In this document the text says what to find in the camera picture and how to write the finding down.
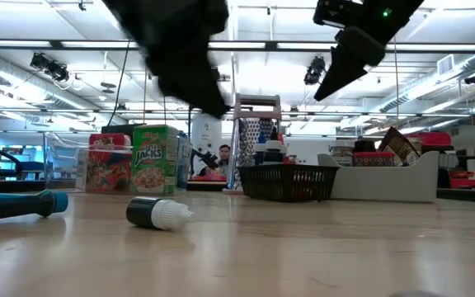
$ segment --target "wooden table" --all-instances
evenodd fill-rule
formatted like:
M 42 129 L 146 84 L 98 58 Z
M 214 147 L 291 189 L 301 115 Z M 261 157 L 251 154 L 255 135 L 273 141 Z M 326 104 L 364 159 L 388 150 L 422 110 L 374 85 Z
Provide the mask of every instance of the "wooden table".
M 475 203 L 281 204 L 190 193 L 181 233 L 125 220 L 132 196 L 0 220 L 0 296 L 475 296 Z

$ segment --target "cardboard box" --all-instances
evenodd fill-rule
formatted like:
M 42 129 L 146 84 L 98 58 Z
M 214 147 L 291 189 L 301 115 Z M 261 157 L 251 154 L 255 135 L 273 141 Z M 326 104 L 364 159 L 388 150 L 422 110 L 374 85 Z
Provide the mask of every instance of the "cardboard box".
M 78 172 L 82 182 L 77 187 L 89 192 L 129 192 L 131 178 L 131 145 L 123 134 L 92 134 L 89 150 L 78 156 Z
M 179 131 L 168 125 L 141 125 L 133 134 L 131 190 L 173 194 L 177 179 Z

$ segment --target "snack package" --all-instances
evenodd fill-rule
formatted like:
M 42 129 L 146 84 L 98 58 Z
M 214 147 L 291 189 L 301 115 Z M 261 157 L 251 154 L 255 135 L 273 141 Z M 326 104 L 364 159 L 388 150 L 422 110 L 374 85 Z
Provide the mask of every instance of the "snack package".
M 173 194 L 179 131 L 168 125 L 141 125 L 133 132 L 131 190 Z
M 413 165 L 420 157 L 408 139 L 393 127 L 391 127 L 384 136 L 379 146 L 379 152 L 395 153 L 393 166 Z
M 131 152 L 91 151 L 86 169 L 86 191 L 129 192 Z
M 109 134 L 91 134 L 89 136 L 89 144 L 94 147 L 113 146 L 113 145 L 131 145 L 131 140 L 128 135 L 122 133 Z
M 83 167 L 80 187 L 89 192 L 129 192 L 131 178 L 131 152 L 129 137 L 121 133 L 92 134 L 90 149 L 78 158 Z

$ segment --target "apple jacks cereal box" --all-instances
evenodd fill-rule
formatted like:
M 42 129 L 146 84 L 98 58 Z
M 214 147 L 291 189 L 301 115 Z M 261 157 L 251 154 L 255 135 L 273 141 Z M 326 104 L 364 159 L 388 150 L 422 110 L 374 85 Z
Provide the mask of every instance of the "apple jacks cereal box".
M 131 191 L 173 194 L 179 131 L 168 125 L 141 125 L 133 132 Z

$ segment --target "wire basket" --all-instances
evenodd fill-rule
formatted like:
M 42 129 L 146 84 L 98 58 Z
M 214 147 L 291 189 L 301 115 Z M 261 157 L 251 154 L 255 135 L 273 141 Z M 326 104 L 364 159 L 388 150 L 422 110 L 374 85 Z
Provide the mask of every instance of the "wire basket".
M 280 202 L 331 198 L 338 167 L 295 164 L 240 167 L 245 196 Z

